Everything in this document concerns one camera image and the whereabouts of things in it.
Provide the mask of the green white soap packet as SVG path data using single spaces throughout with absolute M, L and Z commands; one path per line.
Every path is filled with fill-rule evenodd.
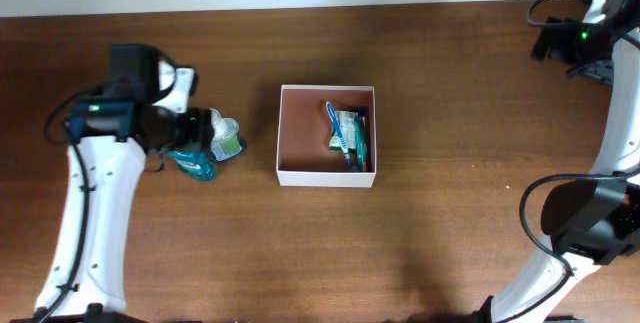
M 359 115 L 356 112 L 336 110 L 335 116 L 340 125 L 340 129 L 345 139 L 347 148 L 351 153 L 355 153 L 357 150 L 355 119 L 358 118 Z M 337 135 L 334 127 L 331 127 L 331 136 L 328 147 L 333 151 L 342 150 L 339 136 Z

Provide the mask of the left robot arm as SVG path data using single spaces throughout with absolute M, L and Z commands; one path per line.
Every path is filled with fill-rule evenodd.
M 146 161 L 208 148 L 207 109 L 189 106 L 192 66 L 143 44 L 110 49 L 110 77 L 62 102 L 68 188 L 56 250 L 34 322 L 125 320 L 124 257 Z

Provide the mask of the clear pump soap bottle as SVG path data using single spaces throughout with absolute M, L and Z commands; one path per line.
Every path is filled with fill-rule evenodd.
M 216 162 L 234 158 L 243 150 L 245 144 L 240 137 L 240 127 L 233 118 L 223 117 L 216 109 L 211 109 L 211 125 L 214 131 L 209 154 Z

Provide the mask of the blue white toothbrush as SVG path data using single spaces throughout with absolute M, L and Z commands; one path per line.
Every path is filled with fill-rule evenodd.
M 352 160 L 350 152 L 349 152 L 347 141 L 346 141 L 346 139 L 344 137 L 344 134 L 343 134 L 343 132 L 341 130 L 341 126 L 340 126 L 339 120 L 338 120 L 338 118 L 336 116 L 335 109 L 334 109 L 333 105 L 329 101 L 327 101 L 325 103 L 325 106 L 326 106 L 326 110 L 327 110 L 328 116 L 329 116 L 329 118 L 331 120 L 332 126 L 333 126 L 333 128 L 335 130 L 335 133 L 336 133 L 337 137 L 338 137 L 338 141 L 339 141 L 339 144 L 340 144 L 341 151 L 342 151 L 342 153 L 343 153 L 343 155 L 345 157 L 347 165 L 349 166 L 349 171 L 350 172 L 357 172 L 357 168 L 354 166 L 353 160 Z

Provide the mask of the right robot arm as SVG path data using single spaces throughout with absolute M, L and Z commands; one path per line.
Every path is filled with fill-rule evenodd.
M 531 55 L 611 86 L 601 147 L 589 173 L 525 189 L 519 219 L 536 250 L 471 322 L 548 322 L 581 280 L 639 250 L 639 0 L 578 1 L 589 7 L 582 20 L 527 20 L 540 31 Z

